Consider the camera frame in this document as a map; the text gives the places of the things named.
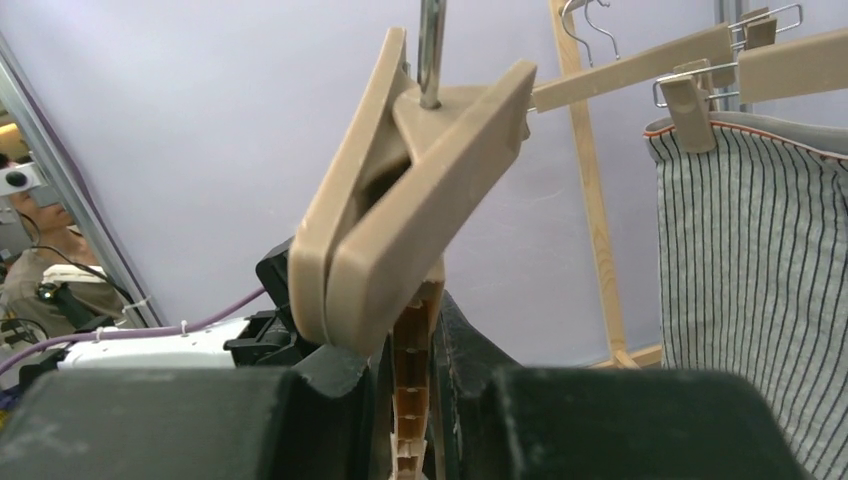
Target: person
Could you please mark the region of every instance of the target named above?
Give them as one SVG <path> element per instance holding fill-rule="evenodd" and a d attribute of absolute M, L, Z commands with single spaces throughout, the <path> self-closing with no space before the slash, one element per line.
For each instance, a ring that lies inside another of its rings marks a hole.
<path fill-rule="evenodd" d="M 0 158 L 0 162 L 0 169 L 19 165 L 8 158 Z M 25 192 L 10 195 L 9 199 L 39 246 L 52 247 L 75 263 L 99 264 L 85 238 L 73 227 L 73 218 L 61 205 L 39 207 Z M 58 307 L 45 303 L 37 296 L 45 270 L 68 263 L 54 250 L 31 248 L 24 251 L 9 268 L 0 304 L 6 305 L 17 317 L 36 322 L 50 337 L 73 333 L 74 326 Z M 106 283 L 72 283 L 69 288 L 73 296 L 95 315 L 108 315 L 116 320 L 123 317 L 123 302 L 112 286 Z"/>

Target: gray waistband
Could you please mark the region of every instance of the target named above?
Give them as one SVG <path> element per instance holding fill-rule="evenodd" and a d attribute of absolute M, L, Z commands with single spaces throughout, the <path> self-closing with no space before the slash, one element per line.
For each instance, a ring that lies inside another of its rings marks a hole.
<path fill-rule="evenodd" d="M 822 152 L 848 155 L 848 129 L 795 123 L 779 118 L 741 112 L 711 112 L 710 120 L 759 130 Z M 647 127 L 648 134 L 670 127 L 671 117 L 659 119 Z"/>

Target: orange trim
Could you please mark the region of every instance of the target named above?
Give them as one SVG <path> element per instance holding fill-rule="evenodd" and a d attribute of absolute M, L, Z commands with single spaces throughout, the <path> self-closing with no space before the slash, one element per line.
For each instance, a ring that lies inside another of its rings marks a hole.
<path fill-rule="evenodd" d="M 796 142 L 796 141 L 788 139 L 786 137 L 781 137 L 781 136 L 778 136 L 778 135 L 775 135 L 773 133 L 769 133 L 769 132 L 766 132 L 766 131 L 763 131 L 763 130 L 757 130 L 756 128 L 746 127 L 744 125 L 738 125 L 738 124 L 735 124 L 735 123 L 721 122 L 721 121 L 718 121 L 718 120 L 710 120 L 710 124 L 717 126 L 717 127 L 727 127 L 727 128 L 731 128 L 731 129 L 741 130 L 743 132 L 754 133 L 754 134 L 757 134 L 757 135 L 760 135 L 760 136 L 763 136 L 763 137 L 770 138 L 772 140 L 780 140 L 781 142 L 791 143 L 793 145 L 803 147 L 804 149 L 809 150 L 810 152 L 814 152 L 814 153 L 817 153 L 819 155 L 826 155 L 827 157 L 833 158 L 834 160 L 837 160 L 837 161 L 840 161 L 840 162 L 848 161 L 848 155 L 838 155 L 838 154 L 835 154 L 834 152 L 825 152 L 823 150 L 819 150 L 817 148 L 812 148 L 809 145 L 805 145 L 803 143 Z M 663 128 L 663 129 L 657 130 L 655 132 L 646 131 L 644 133 L 644 136 L 647 137 L 647 138 L 659 137 L 660 135 L 668 133 L 672 130 L 674 130 L 674 125 L 669 125 L 669 126 Z"/>

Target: person's neck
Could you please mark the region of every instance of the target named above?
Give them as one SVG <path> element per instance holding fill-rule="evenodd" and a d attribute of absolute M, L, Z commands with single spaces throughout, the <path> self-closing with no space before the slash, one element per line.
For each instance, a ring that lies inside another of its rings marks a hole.
<path fill-rule="evenodd" d="M 42 232 L 39 245 L 53 247 L 73 259 L 81 253 L 84 242 L 80 236 L 75 235 L 67 228 L 59 228 L 50 232 Z M 56 262 L 66 262 L 60 255 L 49 249 L 39 248 L 37 253 L 39 256 L 53 259 Z"/>

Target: clothing rack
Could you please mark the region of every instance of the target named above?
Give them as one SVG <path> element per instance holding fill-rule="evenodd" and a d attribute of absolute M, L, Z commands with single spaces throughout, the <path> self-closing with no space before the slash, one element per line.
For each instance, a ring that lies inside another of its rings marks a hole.
<path fill-rule="evenodd" d="M 568 35 L 563 25 L 564 18 L 569 30 L 575 31 L 572 13 L 567 12 L 565 15 L 560 13 L 565 8 L 566 1 L 548 0 L 557 56 L 563 77 L 582 70 L 577 40 Z M 598 169 L 597 149 L 588 101 L 572 103 L 569 106 L 569 112 L 574 145 L 577 149 L 577 165 L 583 189 L 583 202 L 586 207 L 586 220 L 589 224 L 589 236 L 595 260 L 595 273 L 598 278 L 601 311 L 609 345 L 609 359 L 594 366 L 640 368 L 658 364 L 662 358 L 660 345 L 652 345 L 636 351 L 628 348 L 627 335 L 622 323 L 615 259 L 604 206 L 601 172 Z"/>

